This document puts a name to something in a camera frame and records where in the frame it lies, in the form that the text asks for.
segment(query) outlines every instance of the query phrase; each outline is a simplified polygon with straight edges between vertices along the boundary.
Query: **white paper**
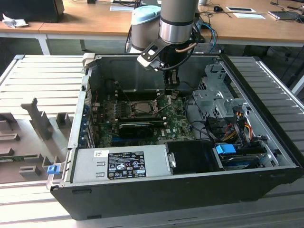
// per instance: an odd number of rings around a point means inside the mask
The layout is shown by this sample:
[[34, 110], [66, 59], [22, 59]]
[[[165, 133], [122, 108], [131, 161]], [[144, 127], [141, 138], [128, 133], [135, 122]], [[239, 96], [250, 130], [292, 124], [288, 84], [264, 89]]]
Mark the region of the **white paper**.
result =
[[237, 18], [249, 18], [249, 19], [265, 19], [260, 14], [251, 14], [251, 13], [233, 13]]
[[132, 12], [134, 7], [128, 6], [111, 6], [110, 11], [122, 11], [122, 12]]
[[4, 24], [6, 24], [8, 27], [15, 28], [15, 27], [23, 27], [23, 26], [29, 25], [23, 19], [16, 19], [15, 20], [15, 19], [6, 17], [4, 14], [2, 14], [2, 15], [3, 15], [2, 22]]

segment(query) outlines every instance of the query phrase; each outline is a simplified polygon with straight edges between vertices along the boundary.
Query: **yellow wire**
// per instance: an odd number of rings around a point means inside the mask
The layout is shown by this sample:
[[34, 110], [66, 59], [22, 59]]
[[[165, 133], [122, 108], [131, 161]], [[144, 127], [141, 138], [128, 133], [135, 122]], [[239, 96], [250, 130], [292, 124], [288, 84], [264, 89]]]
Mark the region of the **yellow wire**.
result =
[[229, 135], [229, 136], [227, 136], [225, 139], [223, 139], [223, 141], [226, 141], [226, 140], [232, 138], [232, 137], [233, 137], [234, 135], [236, 135], [236, 134], [237, 134], [237, 132], [234, 131], [231, 135]]
[[251, 139], [251, 127], [249, 127], [248, 125], [245, 125], [245, 127], [248, 129], [249, 138]]

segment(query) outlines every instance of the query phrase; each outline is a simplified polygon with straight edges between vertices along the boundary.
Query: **motherboard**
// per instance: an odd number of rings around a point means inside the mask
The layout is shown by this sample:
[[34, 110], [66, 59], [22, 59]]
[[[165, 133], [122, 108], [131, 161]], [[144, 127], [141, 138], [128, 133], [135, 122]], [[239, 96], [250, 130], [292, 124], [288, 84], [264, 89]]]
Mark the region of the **motherboard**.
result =
[[115, 94], [99, 100], [99, 147], [157, 145], [194, 140], [178, 94]]

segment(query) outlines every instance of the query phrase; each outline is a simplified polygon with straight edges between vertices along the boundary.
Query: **power supply label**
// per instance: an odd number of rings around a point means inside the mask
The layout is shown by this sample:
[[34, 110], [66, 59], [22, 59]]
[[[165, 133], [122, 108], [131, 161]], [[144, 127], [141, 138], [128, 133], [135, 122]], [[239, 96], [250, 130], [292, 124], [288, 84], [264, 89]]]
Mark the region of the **power supply label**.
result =
[[108, 154], [108, 179], [146, 176], [143, 151]]

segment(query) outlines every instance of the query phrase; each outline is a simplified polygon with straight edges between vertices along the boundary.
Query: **wooden desk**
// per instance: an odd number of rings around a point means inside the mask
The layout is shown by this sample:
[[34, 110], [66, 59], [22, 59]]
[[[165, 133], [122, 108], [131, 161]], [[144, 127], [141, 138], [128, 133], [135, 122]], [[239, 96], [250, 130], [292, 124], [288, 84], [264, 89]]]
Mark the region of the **wooden desk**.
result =
[[[268, 11], [281, 11], [277, 6], [271, 5], [269, 0], [213, 0], [218, 3], [225, 12], [229, 11], [226, 6], [252, 8], [256, 13], [268, 13]], [[286, 10], [287, 6], [300, 7], [301, 3], [280, 0], [279, 4]], [[213, 12], [214, 5], [199, 6], [201, 12]], [[253, 44], [276, 46], [299, 46], [304, 44], [304, 24], [296, 21], [276, 21], [269, 15], [262, 15], [265, 19], [237, 18], [234, 14], [213, 13], [210, 22], [212, 28], [218, 33], [218, 43], [222, 44]], [[205, 22], [208, 17], [202, 14]], [[210, 32], [205, 30], [203, 36], [210, 37]]]
[[59, 23], [44, 23], [45, 34], [127, 36], [131, 12], [110, 11], [111, 3], [63, 0], [65, 12]]
[[[249, 7], [257, 13], [280, 11], [270, 5], [270, 0], [212, 0], [220, 4], [225, 12], [226, 6]], [[84, 40], [125, 40], [131, 22], [131, 12], [110, 11], [111, 3], [63, 0], [65, 12], [59, 23], [30, 22], [29, 27], [10, 29], [0, 23], [0, 37], [36, 38], [44, 55], [49, 55], [48, 39], [78, 39], [82, 49]], [[300, 3], [279, 1], [287, 6], [299, 7]], [[201, 11], [213, 12], [214, 5], [200, 7]], [[276, 21], [271, 15], [266, 19], [242, 19], [233, 14], [212, 14], [210, 22], [218, 33], [218, 44], [262, 45], [301, 47], [304, 44], [304, 25], [296, 21]], [[202, 15], [205, 22], [208, 18]], [[202, 34], [210, 38], [210, 31]]]
[[1, 22], [0, 23], [0, 33], [1, 32], [39, 33], [39, 29], [42, 25], [43, 25], [43, 22], [30, 22], [29, 26], [10, 28], [10, 27], [7, 27], [4, 23]]

